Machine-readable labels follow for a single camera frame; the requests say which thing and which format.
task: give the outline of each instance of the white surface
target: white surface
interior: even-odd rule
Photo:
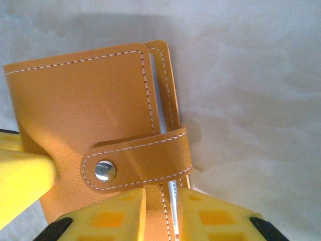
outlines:
[[[194,187],[320,240],[321,2],[198,2],[1,1],[0,64],[167,41]],[[0,126],[15,129],[3,73],[0,91]],[[44,226],[35,204],[0,240]]]

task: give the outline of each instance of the stitched edge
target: stitched edge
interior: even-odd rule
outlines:
[[[167,235],[169,237],[169,241],[172,240],[171,238],[171,233],[170,233],[170,222],[169,222],[169,216],[167,215],[167,207],[166,207],[166,202],[165,202],[165,194],[164,194],[164,189],[163,185],[160,185],[160,190],[162,191],[162,200],[164,204],[164,213],[165,213],[165,220],[166,220],[166,226],[167,226]]]
[[[160,53],[160,55],[162,57],[164,74],[165,74],[165,81],[166,81],[166,87],[167,87],[167,95],[168,95],[169,104],[170,104],[170,114],[171,114],[172,131],[173,131],[174,130],[174,122],[173,122],[173,113],[172,113],[172,103],[171,103],[171,96],[170,96],[169,79],[167,77],[167,71],[166,71],[166,67],[165,67],[165,59],[164,59],[164,56],[163,56],[163,54],[162,54],[160,49],[157,49],[157,48],[152,48],[152,49],[155,49],[155,50],[159,51],[159,53]]]
[[[149,145],[154,145],[154,144],[158,144],[158,143],[162,143],[162,142],[166,142],[166,141],[171,141],[171,140],[175,140],[179,137],[182,137],[184,135],[186,135],[187,132],[184,132],[182,134],[179,134],[177,136],[173,136],[171,138],[166,138],[164,140],[160,140],[160,141],[155,141],[155,142],[150,142],[150,143],[146,143],[146,144],[141,144],[141,145],[138,145],[138,146],[131,146],[131,147],[125,147],[125,148],[122,148],[122,149],[115,149],[115,150],[110,150],[110,151],[104,151],[104,152],[98,152],[98,153],[94,153],[94,154],[91,154],[89,155],[85,161],[84,161],[84,165],[83,165],[83,169],[82,169],[82,172],[83,172],[83,176],[86,180],[86,182],[93,188],[97,189],[97,190],[109,190],[109,189],[113,189],[113,188],[117,188],[117,187],[124,187],[124,186],[130,186],[130,185],[135,185],[135,184],[139,184],[139,183],[146,183],[146,182],[152,182],[152,181],[158,181],[158,180],[162,180],[162,179],[167,179],[167,178],[171,178],[171,177],[175,177],[177,175],[180,175],[182,174],[183,172],[187,172],[189,171],[192,166],[180,171],[180,172],[177,172],[177,173],[174,173],[172,175],[169,175],[169,176],[165,176],[165,177],[159,177],[159,178],[155,178],[155,179],[149,179],[149,180],[144,180],[144,181],[139,181],[139,182],[132,182],[132,183],[127,183],[127,184],[122,184],[122,185],[118,185],[118,186],[114,186],[114,187],[108,187],[108,188],[98,188],[96,186],[94,186],[93,184],[91,184],[91,182],[88,180],[87,176],[86,176],[86,173],[85,173],[85,169],[86,169],[86,162],[88,161],[89,158],[91,157],[94,157],[94,156],[97,156],[97,155],[102,155],[102,154],[107,154],[107,153],[110,153],[110,152],[120,152],[120,151],[123,151],[123,150],[128,150],[128,149],[133,149],[133,148],[139,148],[139,147],[145,147],[145,146],[149,146]]]
[[[147,93],[148,109],[149,109],[151,127],[152,127],[152,132],[153,132],[153,134],[155,135],[155,127],[154,127],[154,121],[153,121],[152,111],[151,111],[151,104],[150,104],[150,98],[149,98],[149,90],[148,90],[146,73],[145,73],[144,58],[143,58],[142,52],[140,52],[139,50],[125,51],[125,52],[121,52],[121,53],[101,55],[101,56],[96,56],[96,57],[93,57],[93,58],[80,59],[80,60],[71,61],[71,62],[64,62],[64,63],[58,63],[58,64],[51,64],[51,65],[39,66],[39,67],[34,67],[34,68],[21,69],[21,70],[16,70],[16,71],[12,71],[12,72],[5,73],[5,75],[14,74],[14,73],[19,73],[19,72],[24,72],[24,71],[30,71],[30,70],[43,69],[43,68],[58,67],[58,66],[66,65],[66,64],[82,63],[82,62],[91,61],[91,60],[95,60],[95,59],[102,59],[102,58],[106,58],[106,57],[112,57],[112,56],[117,56],[117,55],[122,55],[122,54],[130,54],[130,53],[138,53],[138,54],[140,54],[141,64],[142,64],[142,74],[143,74],[143,76],[144,76],[144,83],[145,83],[146,93]]]

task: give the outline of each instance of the black rubber pad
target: black rubber pad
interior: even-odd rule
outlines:
[[[11,131],[11,130],[5,130],[5,129],[0,129],[0,132],[10,133],[10,134],[19,134],[19,132]]]
[[[250,218],[256,229],[262,234],[266,241],[289,241],[276,227],[268,221],[257,217]]]
[[[66,217],[49,224],[34,241],[57,241],[72,223],[72,218]]]

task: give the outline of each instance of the orange leather wallet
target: orange leather wallet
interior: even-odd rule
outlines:
[[[189,186],[192,163],[165,42],[15,63],[5,73],[25,151],[52,157],[58,170],[41,198],[48,222],[145,186],[144,240],[175,239],[168,182]],[[95,174],[101,160],[115,166],[110,181]]]

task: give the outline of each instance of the snap button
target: snap button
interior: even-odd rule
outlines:
[[[96,164],[95,175],[100,181],[108,182],[115,177],[116,168],[110,161],[102,160]]]

